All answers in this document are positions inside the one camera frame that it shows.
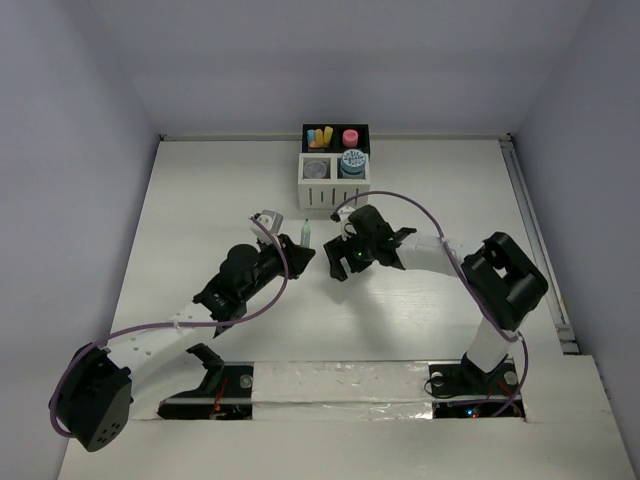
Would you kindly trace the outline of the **green highlighter marker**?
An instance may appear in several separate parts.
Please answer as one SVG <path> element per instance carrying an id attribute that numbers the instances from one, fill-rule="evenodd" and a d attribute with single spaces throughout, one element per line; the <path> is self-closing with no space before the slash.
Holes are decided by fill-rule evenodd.
<path id="1" fill-rule="evenodd" d="M 306 219 L 302 225 L 300 233 L 300 245 L 309 248 L 311 244 L 311 223 Z"/>

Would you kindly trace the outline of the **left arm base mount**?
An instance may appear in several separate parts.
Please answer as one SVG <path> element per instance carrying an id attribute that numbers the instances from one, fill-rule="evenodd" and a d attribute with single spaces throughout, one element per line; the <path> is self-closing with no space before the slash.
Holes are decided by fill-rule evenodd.
<path id="1" fill-rule="evenodd" d="M 253 363 L 226 363 L 209 346 L 186 350 L 204 368 L 200 384 L 164 399 L 157 409 L 163 420 L 251 420 Z"/>

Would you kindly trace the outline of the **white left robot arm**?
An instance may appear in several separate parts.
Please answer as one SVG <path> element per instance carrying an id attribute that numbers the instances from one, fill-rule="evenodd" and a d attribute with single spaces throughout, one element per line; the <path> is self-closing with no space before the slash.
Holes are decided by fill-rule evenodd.
<path id="1" fill-rule="evenodd" d="M 299 278 L 315 254 L 285 234 L 232 247 L 218 273 L 170 319 L 129 327 L 78 349 L 49 401 L 52 427 L 88 452 L 106 447 L 126 425 L 139 383 L 195 349 L 200 331 L 219 335 L 251 320 L 248 302 L 277 278 Z"/>

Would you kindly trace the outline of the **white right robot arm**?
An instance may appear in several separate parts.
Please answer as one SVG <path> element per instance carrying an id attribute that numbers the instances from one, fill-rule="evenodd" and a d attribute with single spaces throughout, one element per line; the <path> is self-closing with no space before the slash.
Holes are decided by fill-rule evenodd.
<path id="1" fill-rule="evenodd" d="M 344 206 L 331 215 L 340 234 L 324 244 L 330 277 L 345 281 L 377 263 L 403 271 L 426 271 L 458 279 L 482 320 L 460 361 L 460 379 L 482 392 L 497 378 L 509 345 L 548 291 L 548 282 L 513 238 L 495 232 L 475 251 L 443 236 L 411 227 L 398 230 L 371 205 Z"/>

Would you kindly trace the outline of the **clear jar of paperclips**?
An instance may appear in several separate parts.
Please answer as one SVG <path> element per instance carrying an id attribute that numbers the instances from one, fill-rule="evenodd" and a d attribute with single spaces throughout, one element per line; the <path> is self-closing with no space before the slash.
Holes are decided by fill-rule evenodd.
<path id="1" fill-rule="evenodd" d="M 304 162 L 303 178 L 304 179 L 326 179 L 330 174 L 328 163 L 321 159 L 309 159 Z"/>

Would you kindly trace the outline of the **yellow marker cap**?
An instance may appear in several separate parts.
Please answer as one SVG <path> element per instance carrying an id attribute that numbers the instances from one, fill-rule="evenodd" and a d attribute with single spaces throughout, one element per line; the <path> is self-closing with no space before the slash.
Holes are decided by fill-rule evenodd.
<path id="1" fill-rule="evenodd" d="M 323 130 L 323 147 L 327 148 L 331 144 L 334 129 L 331 126 L 326 126 Z"/>

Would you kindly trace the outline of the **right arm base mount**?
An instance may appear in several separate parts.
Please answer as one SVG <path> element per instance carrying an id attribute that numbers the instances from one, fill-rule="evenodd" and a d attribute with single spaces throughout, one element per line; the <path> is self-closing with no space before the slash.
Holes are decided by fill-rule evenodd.
<path id="1" fill-rule="evenodd" d="M 520 378 L 510 359 L 489 376 L 461 363 L 432 364 L 423 389 L 432 398 L 435 419 L 526 417 Z"/>

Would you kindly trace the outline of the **pink-capped tube of crayons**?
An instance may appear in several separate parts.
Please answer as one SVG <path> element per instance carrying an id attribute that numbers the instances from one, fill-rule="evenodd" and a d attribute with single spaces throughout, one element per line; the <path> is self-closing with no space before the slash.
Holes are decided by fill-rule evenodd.
<path id="1" fill-rule="evenodd" d="M 355 129 L 346 129 L 342 132 L 341 140 L 345 148 L 356 148 L 359 142 L 359 132 Z"/>

